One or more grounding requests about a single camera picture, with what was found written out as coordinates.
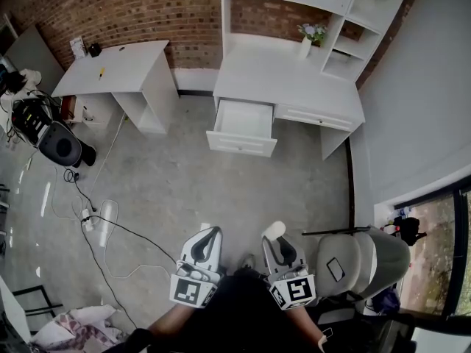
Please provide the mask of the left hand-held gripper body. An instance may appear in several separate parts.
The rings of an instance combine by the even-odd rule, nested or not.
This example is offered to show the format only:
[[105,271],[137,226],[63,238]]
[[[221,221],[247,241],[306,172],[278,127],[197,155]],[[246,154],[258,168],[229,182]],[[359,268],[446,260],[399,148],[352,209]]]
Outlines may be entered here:
[[169,299],[192,308],[205,308],[218,290],[222,274],[219,259],[197,262],[178,260],[171,275]]

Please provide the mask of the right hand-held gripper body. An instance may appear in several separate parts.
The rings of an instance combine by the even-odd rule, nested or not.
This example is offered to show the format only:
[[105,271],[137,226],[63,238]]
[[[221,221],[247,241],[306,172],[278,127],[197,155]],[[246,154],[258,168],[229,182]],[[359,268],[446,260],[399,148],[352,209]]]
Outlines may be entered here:
[[269,292],[281,310],[306,306],[316,298],[314,275],[307,265],[298,265],[268,276]]

